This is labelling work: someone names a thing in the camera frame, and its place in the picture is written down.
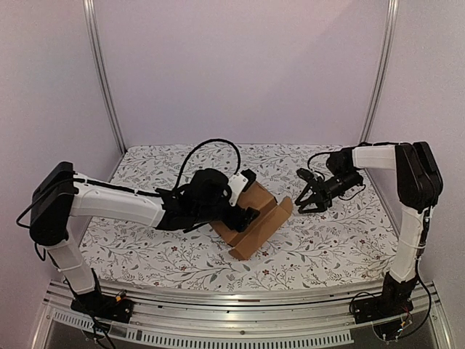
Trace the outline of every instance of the metal extrusion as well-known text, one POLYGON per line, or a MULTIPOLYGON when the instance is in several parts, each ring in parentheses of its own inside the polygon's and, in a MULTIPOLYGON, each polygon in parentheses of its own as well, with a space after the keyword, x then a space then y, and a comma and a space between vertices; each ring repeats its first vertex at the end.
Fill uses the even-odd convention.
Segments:
POLYGON ((110 122, 111 130, 115 138, 116 145, 121 154, 127 151, 124 142, 123 133, 116 115, 113 98, 111 96, 110 85, 108 83, 107 72, 103 61, 102 47, 100 45, 100 38, 97 29, 97 19, 95 17, 94 0, 84 0, 84 14, 86 17, 87 31, 89 33, 90 46, 92 49, 92 56, 94 58, 95 69, 97 71, 97 78, 102 90, 102 97, 107 110, 108 121, 110 122))
POLYGON ((389 0, 387 10, 386 28, 384 31, 383 45, 381 49, 381 58, 379 60, 378 73, 376 74, 375 85, 371 93, 370 104, 368 112, 363 124, 362 134, 360 135, 360 143, 366 142, 370 136, 371 127, 376 115, 381 92, 383 89, 384 80, 386 77, 389 56, 391 53, 392 42, 394 41, 395 23, 397 19, 397 10, 399 7, 399 0, 389 0))
MULTIPOLYGON (((353 342, 352 330, 371 326, 355 323, 349 313, 352 297, 361 291, 378 294, 381 286, 382 281, 372 281, 238 294, 150 286, 139 288, 102 281, 104 293, 116 294, 124 287, 135 303, 130 323, 109 323, 109 335, 157 348, 294 349, 348 344, 353 342)), ((442 338, 442 342, 447 342, 448 328, 442 326, 439 298, 434 285, 429 283, 427 286, 434 302, 432 317, 439 319, 435 334, 442 338)), ((72 299, 67 285, 58 281, 50 284, 44 298, 46 306, 41 329, 37 332, 40 335, 33 348, 44 348, 47 337, 44 333, 49 331, 53 321, 90 331, 90 318, 70 310, 72 299)), ((428 297, 420 286, 413 291, 411 299, 415 307, 413 313, 427 309, 428 297)), ((386 319, 374 321, 374 324, 383 321, 386 319)))

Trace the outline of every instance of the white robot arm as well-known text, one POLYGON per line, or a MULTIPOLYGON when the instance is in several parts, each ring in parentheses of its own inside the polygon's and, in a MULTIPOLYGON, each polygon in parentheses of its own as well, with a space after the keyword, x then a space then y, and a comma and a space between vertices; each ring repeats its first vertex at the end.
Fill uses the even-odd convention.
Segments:
POLYGON ((395 171, 403 212, 397 253, 384 278, 381 296, 355 301, 353 307, 358 323, 399 315, 404 309, 411 311, 410 295, 418 281, 419 257, 426 246, 433 208, 442 192, 442 178, 429 145, 362 144, 330 152, 326 166, 333 174, 328 180, 307 169, 298 170, 298 176, 307 182, 296 200, 300 213, 324 212, 331 207, 333 198, 362 185, 363 177, 358 173, 361 169, 395 171))
POLYGON ((138 222, 158 230, 188 232, 212 221, 243 232, 259 211, 237 205, 240 193, 255 181, 251 170, 227 178, 215 169, 198 170, 190 183, 155 192, 131 189, 93 180, 73 171, 68 162, 58 164, 34 191, 31 238, 43 246, 69 283, 75 301, 72 309, 112 321, 129 322, 132 302, 120 294, 103 295, 94 271, 85 263, 78 244, 67 231, 69 217, 95 216, 138 222))

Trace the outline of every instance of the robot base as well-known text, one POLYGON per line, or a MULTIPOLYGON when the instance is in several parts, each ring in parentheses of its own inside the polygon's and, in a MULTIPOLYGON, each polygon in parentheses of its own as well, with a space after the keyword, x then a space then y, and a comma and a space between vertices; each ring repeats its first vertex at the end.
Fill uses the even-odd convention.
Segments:
MULTIPOLYGON (((115 299, 115 297, 103 295, 103 297, 107 298, 108 302, 111 302, 115 299)), ((71 303, 71 309, 74 311, 78 311, 79 313, 87 314, 87 310, 84 309, 82 304, 77 301, 73 300, 71 303)), ((129 323, 129 320, 132 316, 132 310, 134 309, 134 302, 131 300, 121 300, 118 304, 114 305, 113 307, 109 307, 103 309, 97 313, 95 316, 98 318, 105 318, 111 321, 123 322, 125 324, 129 323)))
POLYGON ((380 297, 370 297, 352 302, 350 311, 354 314, 355 323, 363 324, 365 322, 377 321, 391 316, 402 315, 405 313, 405 309, 408 311, 413 310, 413 304, 410 300, 404 301, 397 307, 391 307, 389 311, 386 311, 386 309, 382 309, 384 311, 381 311, 381 304, 380 297))

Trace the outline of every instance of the white plastic casing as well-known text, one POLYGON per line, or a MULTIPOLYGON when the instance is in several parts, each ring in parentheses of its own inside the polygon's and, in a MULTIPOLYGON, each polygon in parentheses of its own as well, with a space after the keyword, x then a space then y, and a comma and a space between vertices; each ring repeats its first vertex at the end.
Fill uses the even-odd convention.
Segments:
POLYGON ((94 274, 84 261, 79 246, 72 235, 68 237, 67 241, 63 240, 54 246, 45 246, 44 248, 58 265, 58 271, 65 275, 75 293, 84 294, 94 290, 94 274))
POLYGON ((140 196, 136 190, 126 193, 80 182, 75 182, 74 186, 79 190, 70 212, 74 217, 113 218, 156 227, 165 214, 161 198, 140 196))
POLYGON ((247 185, 248 179, 243 176, 242 174, 234 174, 229 182, 228 185, 231 188, 232 195, 230 198, 230 205, 235 206, 238 203, 239 195, 242 193, 242 190, 247 185))
POLYGON ((419 214, 415 209, 402 205, 402 226, 400 228, 397 253, 392 262, 389 274, 397 282, 410 281, 415 277, 416 255, 423 232, 423 218, 427 209, 419 214))
POLYGON ((356 147, 352 160, 358 169, 396 169, 395 145, 356 147))

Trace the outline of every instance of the open cardboard box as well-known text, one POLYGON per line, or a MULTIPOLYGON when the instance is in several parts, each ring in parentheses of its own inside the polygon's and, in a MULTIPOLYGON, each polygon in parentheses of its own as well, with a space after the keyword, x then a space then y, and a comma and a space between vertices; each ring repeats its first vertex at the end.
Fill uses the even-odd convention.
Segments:
POLYGON ((222 222, 212 222, 211 226, 227 244, 233 246, 230 254, 234 258, 247 260, 291 216, 293 206, 287 196, 278 205, 276 198, 258 182, 239 196, 238 205, 260 211, 246 231, 238 233, 222 222))

